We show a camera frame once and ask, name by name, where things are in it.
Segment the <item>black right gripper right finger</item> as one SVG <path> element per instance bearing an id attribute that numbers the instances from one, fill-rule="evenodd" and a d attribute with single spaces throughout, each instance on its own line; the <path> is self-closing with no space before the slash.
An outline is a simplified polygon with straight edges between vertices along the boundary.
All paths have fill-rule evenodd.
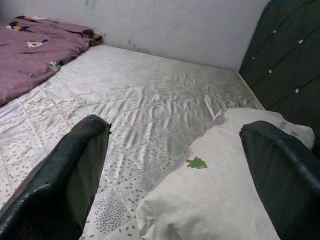
<path id="1" fill-rule="evenodd" d="M 282 240 L 320 238 L 320 160 L 300 140 L 255 121 L 239 133 L 258 196 Z"/>

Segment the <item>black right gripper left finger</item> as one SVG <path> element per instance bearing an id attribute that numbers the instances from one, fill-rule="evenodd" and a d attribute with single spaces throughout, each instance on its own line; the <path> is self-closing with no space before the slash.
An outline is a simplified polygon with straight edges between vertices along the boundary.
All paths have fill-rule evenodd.
<path id="1" fill-rule="evenodd" d="M 0 210 L 3 240 L 77 240 L 95 199 L 111 125 L 91 114 L 36 165 Z"/>

